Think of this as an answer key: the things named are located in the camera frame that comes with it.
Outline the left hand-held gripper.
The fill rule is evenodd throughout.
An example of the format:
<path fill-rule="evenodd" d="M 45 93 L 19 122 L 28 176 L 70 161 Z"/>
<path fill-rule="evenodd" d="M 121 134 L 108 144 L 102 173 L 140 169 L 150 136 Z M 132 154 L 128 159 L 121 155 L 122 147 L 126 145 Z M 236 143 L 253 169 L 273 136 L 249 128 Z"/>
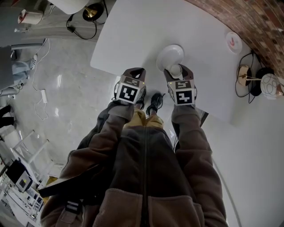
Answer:
<path fill-rule="evenodd" d="M 135 104 L 146 88 L 145 78 L 144 68 L 126 69 L 114 87 L 115 100 Z"/>

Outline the person's black right shoe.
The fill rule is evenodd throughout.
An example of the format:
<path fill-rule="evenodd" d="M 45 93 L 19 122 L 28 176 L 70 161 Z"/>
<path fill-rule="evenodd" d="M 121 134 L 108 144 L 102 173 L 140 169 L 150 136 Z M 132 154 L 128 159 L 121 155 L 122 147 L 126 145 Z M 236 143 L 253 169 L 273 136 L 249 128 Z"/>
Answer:
<path fill-rule="evenodd" d="M 164 94 L 160 92 L 157 92 L 152 96 L 150 105 L 146 109 L 146 114 L 148 116 L 156 114 L 158 110 L 162 107 L 163 97 L 164 97 Z"/>

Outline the white desk with drawers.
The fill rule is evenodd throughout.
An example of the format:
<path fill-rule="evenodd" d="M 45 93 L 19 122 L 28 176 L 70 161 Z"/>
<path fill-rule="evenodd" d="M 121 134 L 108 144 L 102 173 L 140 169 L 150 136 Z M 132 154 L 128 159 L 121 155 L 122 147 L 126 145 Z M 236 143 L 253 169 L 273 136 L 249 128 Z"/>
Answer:
<path fill-rule="evenodd" d="M 91 66 L 115 75 L 143 67 L 147 87 L 166 92 L 156 59 L 166 46 L 176 44 L 185 54 L 182 63 L 193 72 L 198 108 L 231 124 L 263 117 L 270 110 L 263 95 L 251 103 L 236 95 L 237 66 L 249 47 L 244 44 L 241 53 L 232 53 L 225 39 L 229 31 L 184 0 L 117 0 L 99 35 Z"/>

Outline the grey metal cabinet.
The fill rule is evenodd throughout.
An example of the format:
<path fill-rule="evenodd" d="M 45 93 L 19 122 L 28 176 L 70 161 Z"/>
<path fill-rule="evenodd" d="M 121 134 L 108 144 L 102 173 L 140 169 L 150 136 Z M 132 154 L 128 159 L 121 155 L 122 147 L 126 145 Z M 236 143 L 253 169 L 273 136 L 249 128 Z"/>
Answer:
<path fill-rule="evenodd" d="M 0 47 L 0 96 L 9 95 L 7 89 L 14 86 L 11 46 Z"/>

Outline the person's left forearm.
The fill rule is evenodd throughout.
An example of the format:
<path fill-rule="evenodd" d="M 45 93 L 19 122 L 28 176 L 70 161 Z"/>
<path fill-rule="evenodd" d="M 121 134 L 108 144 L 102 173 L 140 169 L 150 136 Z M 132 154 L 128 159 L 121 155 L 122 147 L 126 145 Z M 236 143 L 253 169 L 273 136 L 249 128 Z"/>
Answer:
<path fill-rule="evenodd" d="M 133 113 L 133 104 L 109 103 L 99 114 L 96 126 L 82 139 L 77 149 L 69 153 L 60 176 L 69 179 L 109 160 L 115 153 L 124 125 L 132 119 Z"/>

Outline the globe lamp with copper base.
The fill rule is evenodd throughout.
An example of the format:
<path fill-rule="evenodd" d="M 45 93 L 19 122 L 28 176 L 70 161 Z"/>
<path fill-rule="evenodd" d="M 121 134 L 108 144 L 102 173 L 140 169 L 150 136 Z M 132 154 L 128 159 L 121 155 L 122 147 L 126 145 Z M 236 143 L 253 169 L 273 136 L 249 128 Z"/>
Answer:
<path fill-rule="evenodd" d="M 253 96 L 250 94 L 252 81 L 260 81 L 261 94 L 268 100 L 276 100 L 284 97 L 284 85 L 280 83 L 275 74 L 266 74 L 262 79 L 258 79 L 255 76 L 252 74 L 252 70 L 248 65 L 238 67 L 236 83 L 248 89 L 247 94 L 242 95 L 242 97 Z"/>

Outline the white saucer plate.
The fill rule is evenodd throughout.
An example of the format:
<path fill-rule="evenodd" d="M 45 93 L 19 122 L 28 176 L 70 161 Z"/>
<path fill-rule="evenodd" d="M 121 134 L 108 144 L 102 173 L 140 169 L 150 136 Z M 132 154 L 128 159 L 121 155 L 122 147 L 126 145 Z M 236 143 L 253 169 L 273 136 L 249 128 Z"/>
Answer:
<path fill-rule="evenodd" d="M 182 63 L 184 50 L 181 46 L 172 44 L 166 46 L 157 56 L 157 68 L 163 72 L 168 66 Z"/>

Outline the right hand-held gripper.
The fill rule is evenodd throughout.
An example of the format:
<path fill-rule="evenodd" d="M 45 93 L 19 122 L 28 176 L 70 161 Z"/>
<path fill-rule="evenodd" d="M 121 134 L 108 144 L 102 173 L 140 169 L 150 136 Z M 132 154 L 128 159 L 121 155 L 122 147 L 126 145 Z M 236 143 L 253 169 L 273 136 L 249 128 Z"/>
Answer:
<path fill-rule="evenodd" d="M 168 82 L 169 94 L 176 106 L 195 105 L 197 89 L 193 80 L 193 72 L 182 64 L 179 66 L 181 72 L 177 74 L 171 74 L 167 69 L 163 71 Z"/>

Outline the white shade table lamp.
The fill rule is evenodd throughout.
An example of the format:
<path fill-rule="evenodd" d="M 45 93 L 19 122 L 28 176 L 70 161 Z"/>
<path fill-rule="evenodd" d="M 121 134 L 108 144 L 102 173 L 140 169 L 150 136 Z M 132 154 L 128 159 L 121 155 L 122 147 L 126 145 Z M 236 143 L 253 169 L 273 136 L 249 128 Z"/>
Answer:
<path fill-rule="evenodd" d="M 99 0 L 48 0 L 61 11 L 68 15 L 73 15 L 82 11 L 85 21 L 95 21 L 104 12 L 104 6 Z"/>

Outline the white metal rack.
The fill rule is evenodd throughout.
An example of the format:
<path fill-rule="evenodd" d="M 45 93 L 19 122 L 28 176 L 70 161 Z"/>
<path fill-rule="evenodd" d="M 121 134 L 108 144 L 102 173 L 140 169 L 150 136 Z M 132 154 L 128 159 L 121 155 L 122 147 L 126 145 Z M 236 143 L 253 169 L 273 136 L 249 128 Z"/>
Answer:
<path fill-rule="evenodd" d="M 39 194 L 51 179 L 57 179 L 64 164 L 49 154 L 50 141 L 32 130 L 0 135 L 0 201 L 25 227 L 41 227 L 44 199 Z"/>

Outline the person's black left shoe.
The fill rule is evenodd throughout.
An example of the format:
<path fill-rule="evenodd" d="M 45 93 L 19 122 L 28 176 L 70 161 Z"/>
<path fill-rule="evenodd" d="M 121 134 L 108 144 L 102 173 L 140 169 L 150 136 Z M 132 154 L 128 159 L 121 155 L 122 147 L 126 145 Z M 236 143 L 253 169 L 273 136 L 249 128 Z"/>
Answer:
<path fill-rule="evenodd" d="M 135 103 L 135 107 L 139 110 L 143 110 L 145 106 L 146 88 Z"/>

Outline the white cup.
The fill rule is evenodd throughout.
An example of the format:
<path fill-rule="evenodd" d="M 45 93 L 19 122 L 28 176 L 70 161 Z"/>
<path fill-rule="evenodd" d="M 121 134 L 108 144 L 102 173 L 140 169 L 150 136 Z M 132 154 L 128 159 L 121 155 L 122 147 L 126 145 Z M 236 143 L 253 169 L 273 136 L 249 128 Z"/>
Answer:
<path fill-rule="evenodd" d="M 182 67 L 179 64 L 171 65 L 169 73 L 174 79 L 179 79 L 182 76 Z"/>

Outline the black cloth bag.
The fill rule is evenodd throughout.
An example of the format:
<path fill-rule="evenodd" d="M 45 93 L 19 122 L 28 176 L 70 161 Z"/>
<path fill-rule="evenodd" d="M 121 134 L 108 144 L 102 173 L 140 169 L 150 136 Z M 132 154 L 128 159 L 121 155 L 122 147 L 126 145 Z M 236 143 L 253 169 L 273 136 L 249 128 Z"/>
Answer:
<path fill-rule="evenodd" d="M 268 67 L 263 67 L 257 71 L 255 77 L 262 79 L 262 77 L 266 74 L 274 74 L 274 70 Z M 259 96 L 261 94 L 260 81 L 252 81 L 250 94 L 253 96 Z"/>

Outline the small white pink-patterned dish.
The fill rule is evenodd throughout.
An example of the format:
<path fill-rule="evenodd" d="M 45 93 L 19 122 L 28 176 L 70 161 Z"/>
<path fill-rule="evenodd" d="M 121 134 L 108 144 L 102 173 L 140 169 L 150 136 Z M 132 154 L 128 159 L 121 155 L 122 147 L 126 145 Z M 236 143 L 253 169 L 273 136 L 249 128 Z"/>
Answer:
<path fill-rule="evenodd" d="M 242 40 L 235 32 L 228 32 L 225 36 L 229 50 L 234 54 L 240 54 L 242 51 Z"/>

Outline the person's yellow trousers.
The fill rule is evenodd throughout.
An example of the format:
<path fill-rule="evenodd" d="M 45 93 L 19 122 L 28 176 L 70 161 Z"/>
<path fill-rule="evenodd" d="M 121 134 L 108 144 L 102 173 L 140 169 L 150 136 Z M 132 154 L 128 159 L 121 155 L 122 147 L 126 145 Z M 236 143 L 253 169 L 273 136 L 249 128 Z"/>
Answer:
<path fill-rule="evenodd" d="M 129 128 L 134 126 L 158 127 L 163 129 L 164 122 L 157 114 L 146 117 L 146 114 L 143 110 L 139 110 L 138 108 L 135 107 L 131 121 L 126 123 L 124 125 L 124 128 Z"/>

